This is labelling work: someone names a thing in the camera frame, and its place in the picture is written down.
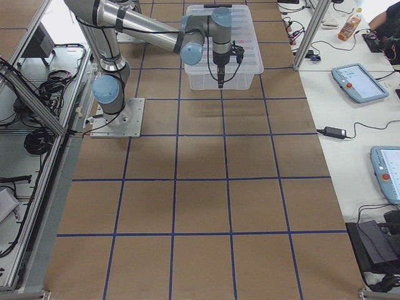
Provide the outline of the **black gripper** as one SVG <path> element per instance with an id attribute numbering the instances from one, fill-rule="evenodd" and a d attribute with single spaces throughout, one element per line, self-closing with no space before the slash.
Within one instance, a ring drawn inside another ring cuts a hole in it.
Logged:
<path id="1" fill-rule="evenodd" d="M 244 59 L 244 48 L 236 45 L 235 41 L 224 44 L 212 42 L 212 60 L 217 65 L 217 85 L 222 89 L 225 81 L 225 65 L 230 62 L 230 57 L 235 56 L 240 65 Z"/>

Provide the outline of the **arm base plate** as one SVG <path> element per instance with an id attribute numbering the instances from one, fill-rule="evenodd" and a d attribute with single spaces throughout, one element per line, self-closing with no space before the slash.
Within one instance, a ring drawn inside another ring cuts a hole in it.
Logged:
<path id="1" fill-rule="evenodd" d="M 122 113 L 108 123 L 114 117 L 105 115 L 96 118 L 93 122 L 92 138 L 139 138 L 143 123 L 145 99 L 143 97 L 129 98 L 125 102 Z"/>

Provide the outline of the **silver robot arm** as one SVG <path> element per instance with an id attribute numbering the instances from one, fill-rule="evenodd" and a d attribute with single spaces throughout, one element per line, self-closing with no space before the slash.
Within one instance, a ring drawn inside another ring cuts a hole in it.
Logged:
<path id="1" fill-rule="evenodd" d="M 126 67 L 121 56 L 116 33 L 124 33 L 179 54 L 187 65 L 198 64 L 207 49 L 208 63 L 214 63 L 217 71 L 211 77 L 219 89 L 228 81 L 226 65 L 231 57 L 241 64 L 244 49 L 232 37 L 230 9 L 216 7 L 209 15 L 188 15 L 181 19 L 176 29 L 163 22 L 151 19 L 140 12 L 114 1 L 66 1 L 66 6 L 75 15 L 82 27 L 94 38 L 100 53 L 102 70 L 106 74 L 118 72 Z"/>

